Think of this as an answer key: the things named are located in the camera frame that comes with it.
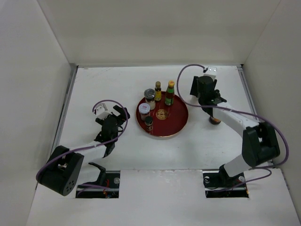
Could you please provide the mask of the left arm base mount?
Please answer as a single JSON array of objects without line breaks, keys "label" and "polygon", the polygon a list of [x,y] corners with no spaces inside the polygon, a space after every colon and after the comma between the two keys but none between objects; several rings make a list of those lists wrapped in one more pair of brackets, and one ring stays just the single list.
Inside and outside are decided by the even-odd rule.
[{"label": "left arm base mount", "polygon": [[85,182],[77,186],[75,198],[80,199],[116,199],[119,198],[120,171],[107,171],[105,167],[94,162],[89,165],[99,170],[95,181]]}]

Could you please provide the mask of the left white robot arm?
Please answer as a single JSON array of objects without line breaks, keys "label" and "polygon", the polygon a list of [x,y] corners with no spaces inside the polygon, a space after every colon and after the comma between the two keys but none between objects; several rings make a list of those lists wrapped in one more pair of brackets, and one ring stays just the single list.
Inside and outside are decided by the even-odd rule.
[{"label": "left white robot arm", "polygon": [[47,163],[38,171],[37,182],[62,196],[67,196],[78,180],[84,160],[80,151],[98,149],[103,146],[103,157],[109,156],[126,128],[122,126],[123,123],[127,124],[130,119],[127,109],[123,106],[115,105],[113,109],[119,115],[109,113],[103,119],[97,116],[95,121],[102,126],[102,130],[88,146],[73,150],[62,145],[57,146]]}]

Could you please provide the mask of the jar with white red lid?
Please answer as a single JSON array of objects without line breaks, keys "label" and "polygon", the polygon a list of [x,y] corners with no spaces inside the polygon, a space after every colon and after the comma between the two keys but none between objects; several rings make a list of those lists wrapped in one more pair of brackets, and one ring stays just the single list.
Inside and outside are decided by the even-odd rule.
[{"label": "jar with white red lid", "polygon": [[150,114],[151,107],[148,103],[142,103],[138,106],[138,111],[142,121],[145,121],[146,117]]}]

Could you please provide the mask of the small yellow label sauce bottle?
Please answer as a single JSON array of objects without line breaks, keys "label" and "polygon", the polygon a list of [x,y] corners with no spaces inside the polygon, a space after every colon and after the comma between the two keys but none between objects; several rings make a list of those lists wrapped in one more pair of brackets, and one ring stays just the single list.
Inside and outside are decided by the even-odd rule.
[{"label": "small yellow label sauce bottle", "polygon": [[155,101],[158,102],[161,100],[161,82],[157,81],[155,83]]}]

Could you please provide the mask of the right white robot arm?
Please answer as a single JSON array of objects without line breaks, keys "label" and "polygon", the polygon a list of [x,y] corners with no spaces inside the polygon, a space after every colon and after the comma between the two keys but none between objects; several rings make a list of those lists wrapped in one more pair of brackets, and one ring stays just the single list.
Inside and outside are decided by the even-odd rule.
[{"label": "right white robot arm", "polygon": [[280,155],[272,125],[266,121],[249,119],[242,112],[233,110],[215,88],[216,84],[217,80],[209,76],[195,76],[190,95],[198,99],[202,110],[211,118],[224,122],[242,137],[242,151],[236,158],[223,164],[217,173],[205,175],[206,187],[230,186],[244,171]]}]

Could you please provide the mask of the salt grinder black cap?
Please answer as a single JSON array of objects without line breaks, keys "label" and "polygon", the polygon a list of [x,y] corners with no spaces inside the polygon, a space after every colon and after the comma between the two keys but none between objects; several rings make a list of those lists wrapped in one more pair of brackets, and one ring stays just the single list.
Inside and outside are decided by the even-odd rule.
[{"label": "salt grinder black cap", "polygon": [[144,91],[145,103],[150,106],[151,110],[154,110],[156,107],[155,103],[155,90],[154,89],[146,89]]}]

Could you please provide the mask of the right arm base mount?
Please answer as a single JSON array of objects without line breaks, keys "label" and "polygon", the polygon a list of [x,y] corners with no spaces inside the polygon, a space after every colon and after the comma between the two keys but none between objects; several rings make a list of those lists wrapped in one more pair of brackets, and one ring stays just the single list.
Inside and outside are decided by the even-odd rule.
[{"label": "right arm base mount", "polygon": [[219,169],[203,171],[206,198],[248,198],[244,173],[228,177]]}]

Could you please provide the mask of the yellow cap chili sauce bottle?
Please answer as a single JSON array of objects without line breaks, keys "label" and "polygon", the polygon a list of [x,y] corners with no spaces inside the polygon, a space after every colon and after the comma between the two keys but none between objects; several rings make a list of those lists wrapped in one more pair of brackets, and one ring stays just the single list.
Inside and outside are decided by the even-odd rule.
[{"label": "yellow cap chili sauce bottle", "polygon": [[170,80],[168,82],[168,86],[165,92],[165,104],[167,106],[171,106],[174,101],[174,85],[175,82],[173,80]]}]

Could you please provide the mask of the small black cap pepper bottle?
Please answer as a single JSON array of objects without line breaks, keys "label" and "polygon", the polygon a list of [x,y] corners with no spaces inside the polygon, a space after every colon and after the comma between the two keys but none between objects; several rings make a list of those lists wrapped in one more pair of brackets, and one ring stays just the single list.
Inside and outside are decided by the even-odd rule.
[{"label": "small black cap pepper bottle", "polygon": [[147,116],[145,118],[145,125],[146,125],[146,129],[148,131],[151,131],[153,129],[153,118],[151,116]]}]

